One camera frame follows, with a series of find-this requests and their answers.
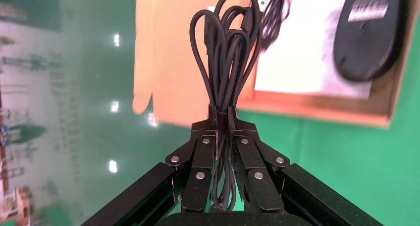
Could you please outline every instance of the usb cable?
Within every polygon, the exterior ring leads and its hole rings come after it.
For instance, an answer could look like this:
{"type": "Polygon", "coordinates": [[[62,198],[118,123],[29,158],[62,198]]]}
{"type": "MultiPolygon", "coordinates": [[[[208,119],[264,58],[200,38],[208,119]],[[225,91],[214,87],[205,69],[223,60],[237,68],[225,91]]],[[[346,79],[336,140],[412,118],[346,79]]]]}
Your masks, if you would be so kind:
{"type": "MultiPolygon", "coordinates": [[[[203,76],[210,105],[216,106],[222,113],[227,112],[228,106],[236,106],[239,94],[257,61],[262,44],[262,18],[267,0],[251,0],[250,7],[232,6],[220,19],[220,10],[225,2],[226,0],[219,0],[214,12],[198,11],[190,25],[191,48],[203,76]],[[243,16],[241,29],[231,29],[230,25],[238,15],[243,16]],[[195,37],[197,21],[202,16],[205,17],[204,41],[208,55],[208,74],[199,55],[195,37]],[[255,48],[247,65],[253,47],[255,48]]],[[[230,162],[232,143],[227,134],[223,129],[219,130],[211,196],[212,208],[222,211],[233,210],[236,201],[236,182],[230,162]],[[218,194],[222,172],[223,188],[218,194]]]]}

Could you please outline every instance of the metal rivet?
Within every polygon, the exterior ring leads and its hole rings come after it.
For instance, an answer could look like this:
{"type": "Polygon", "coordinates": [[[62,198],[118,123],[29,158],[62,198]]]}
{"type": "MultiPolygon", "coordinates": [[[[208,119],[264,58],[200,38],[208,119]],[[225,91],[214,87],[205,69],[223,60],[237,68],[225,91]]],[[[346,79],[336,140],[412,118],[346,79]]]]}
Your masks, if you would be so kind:
{"type": "Polygon", "coordinates": [[[206,175],[204,175],[204,173],[201,171],[196,174],[197,179],[203,179],[205,176],[206,175]]]}
{"type": "Polygon", "coordinates": [[[276,162],[282,164],[284,162],[284,159],[281,157],[276,158],[276,162]]]}
{"type": "Polygon", "coordinates": [[[179,161],[179,157],[178,156],[173,156],[172,158],[171,158],[171,162],[173,162],[173,163],[176,163],[176,162],[178,162],[179,161]]]}
{"type": "Polygon", "coordinates": [[[256,172],[255,174],[254,174],[254,176],[255,176],[255,178],[257,178],[258,180],[261,180],[263,177],[264,177],[264,175],[261,173],[261,172],[256,172]]]}

